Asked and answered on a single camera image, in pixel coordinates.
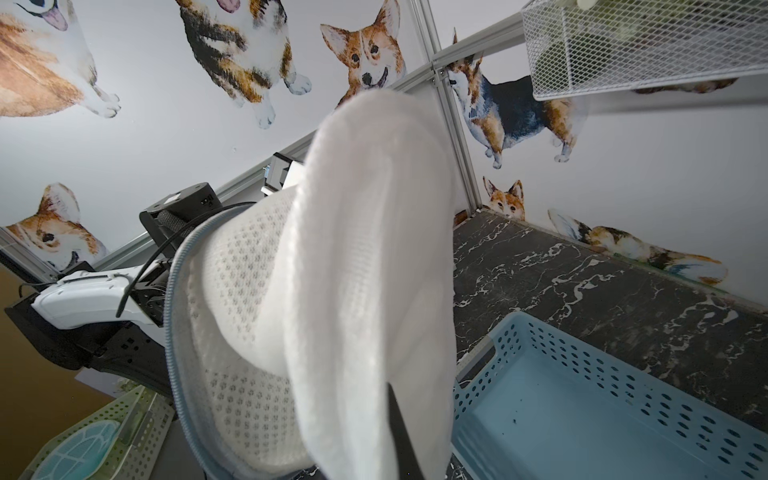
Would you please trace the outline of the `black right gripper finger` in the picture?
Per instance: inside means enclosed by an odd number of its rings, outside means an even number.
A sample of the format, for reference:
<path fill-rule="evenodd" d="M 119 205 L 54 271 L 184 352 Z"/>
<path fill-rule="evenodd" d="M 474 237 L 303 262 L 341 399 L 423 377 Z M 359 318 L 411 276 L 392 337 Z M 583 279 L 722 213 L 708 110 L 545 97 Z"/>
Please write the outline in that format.
<path fill-rule="evenodd" d="M 394 389 L 391 384 L 387 384 L 387 389 L 388 419 L 396 452 L 398 477 L 400 480 L 423 480 Z"/>

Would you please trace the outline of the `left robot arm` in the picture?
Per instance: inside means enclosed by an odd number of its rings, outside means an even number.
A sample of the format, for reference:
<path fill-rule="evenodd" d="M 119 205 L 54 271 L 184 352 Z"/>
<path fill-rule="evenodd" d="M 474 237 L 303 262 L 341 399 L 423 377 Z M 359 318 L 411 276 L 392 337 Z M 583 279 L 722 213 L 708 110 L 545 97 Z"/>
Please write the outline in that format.
<path fill-rule="evenodd" d="M 169 396 L 163 310 L 171 261 L 192 230 L 223 209 L 206 182 L 169 194 L 139 214 L 157 248 L 148 260 L 97 271 L 105 245 L 83 226 L 75 194 L 50 184 L 37 211 L 4 230 L 57 276 L 30 284 L 5 312 L 51 363 L 118 375 Z"/>

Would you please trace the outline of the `light blue perforated plastic basket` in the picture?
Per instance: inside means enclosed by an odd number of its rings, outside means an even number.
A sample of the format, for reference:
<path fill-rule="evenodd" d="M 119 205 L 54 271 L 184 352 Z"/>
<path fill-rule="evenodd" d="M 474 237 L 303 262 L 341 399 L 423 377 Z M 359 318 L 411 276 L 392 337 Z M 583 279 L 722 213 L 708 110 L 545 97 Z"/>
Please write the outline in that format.
<path fill-rule="evenodd" d="M 505 317 L 454 386 L 474 479 L 763 479 L 766 435 L 530 315 Z"/>

